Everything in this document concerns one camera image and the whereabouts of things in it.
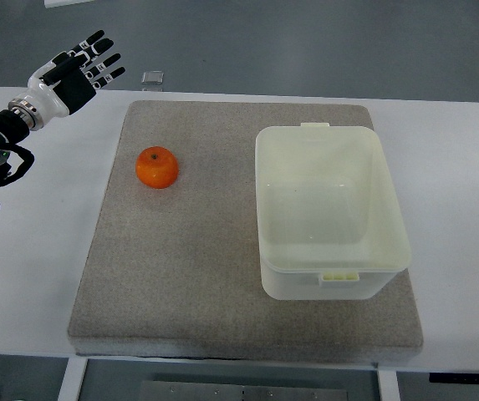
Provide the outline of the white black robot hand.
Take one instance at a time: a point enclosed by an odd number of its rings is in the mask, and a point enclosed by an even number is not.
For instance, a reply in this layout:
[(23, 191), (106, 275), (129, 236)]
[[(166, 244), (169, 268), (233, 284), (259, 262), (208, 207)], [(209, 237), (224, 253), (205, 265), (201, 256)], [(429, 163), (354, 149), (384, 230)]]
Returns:
[(36, 126), (76, 113), (125, 72), (118, 65), (120, 54), (110, 53), (113, 45), (99, 30), (32, 74), (23, 102), (30, 105)]

